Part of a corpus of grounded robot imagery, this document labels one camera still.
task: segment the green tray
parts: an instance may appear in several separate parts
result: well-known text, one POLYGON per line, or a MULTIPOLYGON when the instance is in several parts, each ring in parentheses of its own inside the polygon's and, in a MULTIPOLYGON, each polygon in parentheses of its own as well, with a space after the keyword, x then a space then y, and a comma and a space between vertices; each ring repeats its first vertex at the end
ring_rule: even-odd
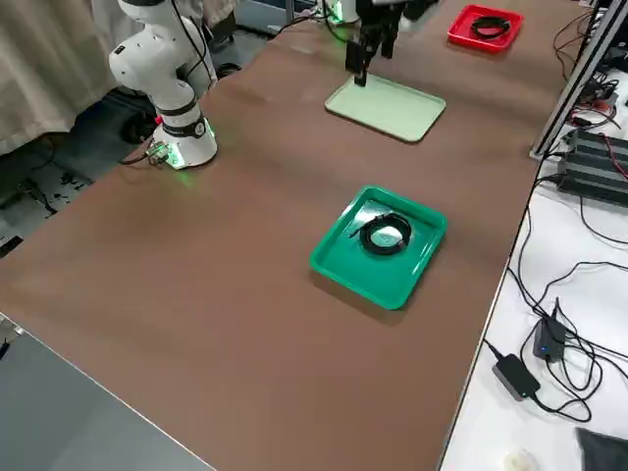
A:
POLYGON ((366 186, 314 249, 310 267, 386 309, 398 309, 421 277, 446 225, 438 211, 386 189, 366 186), (391 211, 405 217, 412 227, 410 242, 402 251, 375 255, 362 247, 359 236, 349 238, 364 223, 391 211))

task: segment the green led light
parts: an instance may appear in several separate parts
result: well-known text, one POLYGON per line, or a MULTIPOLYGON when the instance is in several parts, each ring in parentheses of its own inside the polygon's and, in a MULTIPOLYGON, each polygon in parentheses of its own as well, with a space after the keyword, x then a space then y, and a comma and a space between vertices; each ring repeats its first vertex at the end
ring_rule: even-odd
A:
POLYGON ((193 188, 193 180, 191 174, 187 172, 176 172, 177 180, 183 184, 186 188, 193 188))
POLYGON ((212 134, 212 137, 216 138, 216 135, 214 134, 214 130, 212 130, 212 127, 209 126, 209 122, 207 121, 207 118, 205 118, 205 128, 209 131, 210 134, 212 134))
POLYGON ((336 5, 334 5, 334 15, 336 16, 335 20, 338 23, 342 23, 342 1, 338 0, 336 5))
POLYGON ((170 151, 168 152, 167 162, 169 165, 173 167, 177 167, 178 165, 183 163, 183 157, 179 151, 179 145, 171 145, 170 151))

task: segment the red cable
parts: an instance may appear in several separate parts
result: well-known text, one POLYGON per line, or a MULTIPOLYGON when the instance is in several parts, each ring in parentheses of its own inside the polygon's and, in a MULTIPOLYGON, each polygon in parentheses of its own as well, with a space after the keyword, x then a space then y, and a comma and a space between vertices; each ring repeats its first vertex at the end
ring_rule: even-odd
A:
POLYGON ((628 173, 626 173, 626 171, 621 167, 621 165, 619 165, 619 162, 617 162, 617 158, 615 157, 615 153, 612 151, 612 146, 610 145, 610 139, 608 139, 608 136, 605 134, 600 134, 604 141, 606 142, 606 147, 608 147, 608 155, 610 156, 610 160, 612 160, 612 166, 615 168, 615 170, 617 172, 619 172, 624 179, 626 179, 628 181, 628 173))

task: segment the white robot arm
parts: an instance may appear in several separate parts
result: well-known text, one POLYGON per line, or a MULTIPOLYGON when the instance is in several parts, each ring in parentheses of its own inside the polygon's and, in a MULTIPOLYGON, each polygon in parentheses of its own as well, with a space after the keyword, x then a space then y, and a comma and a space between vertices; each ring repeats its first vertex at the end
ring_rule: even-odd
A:
POLYGON ((197 103, 215 81, 201 32, 179 15, 174 0, 118 1, 145 28, 109 55, 114 77, 146 93, 155 105, 162 123, 153 138, 166 145, 167 163, 176 169, 204 164, 218 149, 197 103), (178 79, 178 70, 185 80, 178 79))

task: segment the white object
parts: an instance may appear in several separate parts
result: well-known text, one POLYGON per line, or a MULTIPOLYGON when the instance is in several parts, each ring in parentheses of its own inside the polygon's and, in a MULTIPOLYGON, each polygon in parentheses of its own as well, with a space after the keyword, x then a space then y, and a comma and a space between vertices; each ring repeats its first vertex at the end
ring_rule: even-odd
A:
POLYGON ((187 74, 198 63, 196 49, 205 50, 203 60, 211 66, 203 37, 190 20, 178 17, 169 1, 143 7, 125 0, 119 3, 128 16, 146 27, 109 55, 116 80, 146 93, 157 108, 163 122, 153 137, 178 154, 174 164, 172 159, 167 162, 177 169, 208 162, 216 155, 218 147, 197 97, 211 85, 212 77, 200 64, 187 81, 177 78, 178 69, 187 74))
POLYGON ((540 471, 537 462, 525 449, 509 453, 503 461, 503 471, 540 471))
MULTIPOLYGON (((543 175, 555 172, 555 164, 546 162, 543 175)), ((580 260, 607 260, 628 265, 625 246, 600 240, 587 230, 580 219, 578 198, 558 193, 552 184, 538 187, 530 201, 532 236, 522 258, 522 279, 526 288, 539 298, 545 285, 566 274, 580 260)), ((628 210, 585 200, 589 224, 608 236, 622 238, 628 234, 628 210)), ((528 233, 524 222, 513 251, 512 266, 528 233)), ((555 296, 574 322, 581 336, 609 348, 628 352, 628 273, 610 267, 579 271, 575 276, 552 287, 543 307, 550 310, 555 296)), ((502 353, 518 353, 519 346, 538 317, 531 314, 516 283, 504 275, 494 308, 484 334, 502 353)), ((540 399, 557 407, 570 398, 556 386, 545 362, 531 353, 532 342, 525 352, 530 371, 541 383, 540 399)), ((586 363, 582 355, 566 354, 573 367, 574 382, 586 363)), ((615 359, 624 370, 628 362, 615 359)), ((526 449, 534 455, 540 471, 583 471, 582 452, 572 421, 547 414, 534 402, 516 402, 492 371, 496 363, 491 352, 479 345, 477 357, 461 400, 445 450, 440 471, 497 471, 504 457, 513 450, 526 449)), ((584 427, 614 437, 628 438, 626 382, 608 364, 603 365, 603 383, 588 401, 593 419, 584 427)), ((556 366, 556 374, 561 371, 556 366)), ((574 406, 570 413, 583 414, 574 406)))

